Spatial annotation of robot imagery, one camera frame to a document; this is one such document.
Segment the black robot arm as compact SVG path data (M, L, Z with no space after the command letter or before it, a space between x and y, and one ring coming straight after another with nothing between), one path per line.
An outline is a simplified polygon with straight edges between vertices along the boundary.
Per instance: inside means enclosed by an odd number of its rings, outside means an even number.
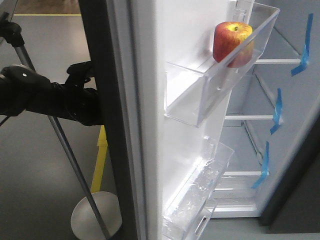
M0 72L0 113L16 117L23 111L79 122L103 124L98 91L85 84L94 77L90 61L72 64L65 83L51 82L22 64Z

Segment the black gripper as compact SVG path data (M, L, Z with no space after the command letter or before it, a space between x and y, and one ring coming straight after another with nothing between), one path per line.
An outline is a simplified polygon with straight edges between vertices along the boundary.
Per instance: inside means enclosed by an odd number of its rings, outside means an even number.
M68 77L62 84L52 82L50 89L51 103L48 114L53 117L72 120L84 126L103 124L98 91L85 84L95 76L90 61L70 65Z

